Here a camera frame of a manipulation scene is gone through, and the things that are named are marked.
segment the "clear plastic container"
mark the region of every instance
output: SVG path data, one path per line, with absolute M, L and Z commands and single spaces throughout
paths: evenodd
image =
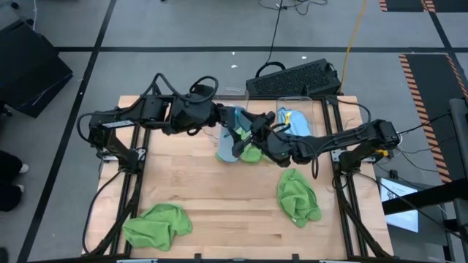
M 222 103 L 224 106 L 242 107 L 248 111 L 249 92 L 245 88 L 218 88 L 218 92 L 216 92 L 213 101 L 215 103 Z M 221 124 L 217 123 L 215 127 L 203 127 L 202 131 L 209 137 L 210 141 L 217 146 L 221 128 Z
M 301 113 L 307 123 L 309 125 L 309 131 L 311 136 L 317 136 L 317 127 L 315 126 L 315 118 L 314 118 L 314 105 L 313 100 L 309 97 L 305 96 L 291 96 L 291 97 L 283 97 L 279 98 L 276 101 L 276 122 L 277 123 L 284 123 L 284 111 L 282 111 L 283 116 L 279 114 L 279 111 L 284 109 L 286 111 L 297 111 Z M 305 132 L 301 129 L 302 136 L 305 136 Z

